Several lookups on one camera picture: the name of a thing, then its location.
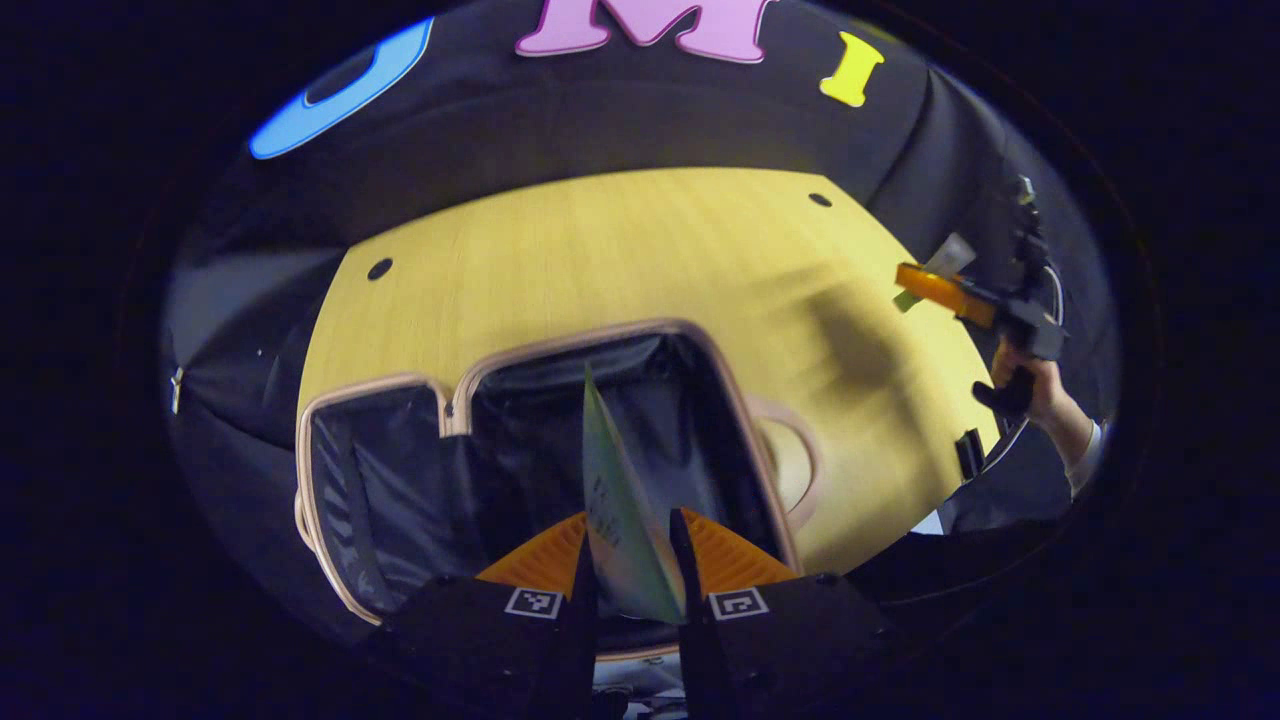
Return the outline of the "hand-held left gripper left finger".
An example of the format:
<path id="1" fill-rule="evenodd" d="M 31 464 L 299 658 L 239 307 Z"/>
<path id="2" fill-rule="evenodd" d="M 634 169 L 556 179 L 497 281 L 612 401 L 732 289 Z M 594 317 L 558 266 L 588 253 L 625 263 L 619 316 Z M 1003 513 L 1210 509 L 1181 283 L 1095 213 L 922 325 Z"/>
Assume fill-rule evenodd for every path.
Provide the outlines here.
<path id="1" fill-rule="evenodd" d="M 585 719 L 596 661 L 596 578 L 584 512 L 476 577 L 429 582 L 366 643 L 428 694 L 434 719 Z"/>

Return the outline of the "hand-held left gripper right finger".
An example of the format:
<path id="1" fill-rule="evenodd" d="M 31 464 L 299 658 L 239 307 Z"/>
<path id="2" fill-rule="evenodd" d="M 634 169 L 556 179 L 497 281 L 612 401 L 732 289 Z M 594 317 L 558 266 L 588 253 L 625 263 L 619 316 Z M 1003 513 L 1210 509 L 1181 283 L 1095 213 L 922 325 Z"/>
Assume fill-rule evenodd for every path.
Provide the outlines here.
<path id="1" fill-rule="evenodd" d="M 895 626 L 847 578 L 804 577 L 691 509 L 671 512 L 669 539 L 690 717 L 837 719 L 884 673 Z"/>

